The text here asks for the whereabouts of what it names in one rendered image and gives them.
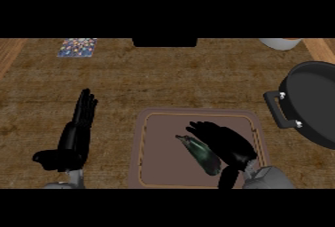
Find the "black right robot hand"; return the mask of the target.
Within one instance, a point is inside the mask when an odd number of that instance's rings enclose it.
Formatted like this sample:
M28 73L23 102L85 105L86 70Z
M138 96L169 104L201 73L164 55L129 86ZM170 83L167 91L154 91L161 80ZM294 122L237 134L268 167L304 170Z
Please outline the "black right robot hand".
M238 174L257 159L259 155L248 140L228 127L208 121L191 122L186 130L208 145L217 157L226 163L219 180L219 189L232 189Z

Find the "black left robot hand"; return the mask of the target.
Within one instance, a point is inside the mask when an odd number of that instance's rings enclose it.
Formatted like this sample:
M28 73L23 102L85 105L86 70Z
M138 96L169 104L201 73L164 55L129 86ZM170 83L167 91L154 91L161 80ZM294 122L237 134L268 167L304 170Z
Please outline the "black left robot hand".
M85 167L98 102L90 89L83 89L76 103L74 117L65 124L58 148L39 151L33 155L33 160L46 170L65 172Z

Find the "brown square tray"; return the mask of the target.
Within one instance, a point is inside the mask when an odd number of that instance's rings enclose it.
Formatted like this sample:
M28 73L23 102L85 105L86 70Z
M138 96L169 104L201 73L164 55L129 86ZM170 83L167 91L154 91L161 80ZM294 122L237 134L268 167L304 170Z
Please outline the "brown square tray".
M260 119L248 110L149 107L138 116L129 187L133 189L214 189L225 162L207 144L186 130L192 122L208 121L231 128L250 142L259 158L254 168L270 158Z

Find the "dark purple eggplant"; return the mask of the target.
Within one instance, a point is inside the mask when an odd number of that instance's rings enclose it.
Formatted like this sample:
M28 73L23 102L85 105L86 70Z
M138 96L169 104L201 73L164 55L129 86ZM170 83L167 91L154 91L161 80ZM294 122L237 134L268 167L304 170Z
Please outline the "dark purple eggplant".
M222 161L210 149L208 145L195 137L176 135L176 139L185 145L194 159L210 176L216 176L222 171Z

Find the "colourful patterned flat packet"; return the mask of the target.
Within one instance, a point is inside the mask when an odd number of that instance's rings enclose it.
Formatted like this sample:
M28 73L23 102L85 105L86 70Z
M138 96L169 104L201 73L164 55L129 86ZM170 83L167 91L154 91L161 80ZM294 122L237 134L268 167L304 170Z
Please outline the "colourful patterned flat packet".
M67 38L58 51L59 58L90 58L96 49L96 38Z

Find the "white round container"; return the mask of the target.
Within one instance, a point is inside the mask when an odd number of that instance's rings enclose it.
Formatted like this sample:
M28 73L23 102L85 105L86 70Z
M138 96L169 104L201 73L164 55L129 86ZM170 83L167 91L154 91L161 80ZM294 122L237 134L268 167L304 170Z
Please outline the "white round container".
M301 38L297 39L287 39L287 38L262 38L260 42L270 48L278 51L288 51L291 50L299 43L303 41Z

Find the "black rectangular appliance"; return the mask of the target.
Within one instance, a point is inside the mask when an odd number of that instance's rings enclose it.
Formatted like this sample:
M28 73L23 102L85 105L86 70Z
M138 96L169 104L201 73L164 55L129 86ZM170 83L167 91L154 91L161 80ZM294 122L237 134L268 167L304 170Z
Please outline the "black rectangular appliance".
M186 39L149 39L135 38L133 45L136 47L195 47L198 43L197 38Z

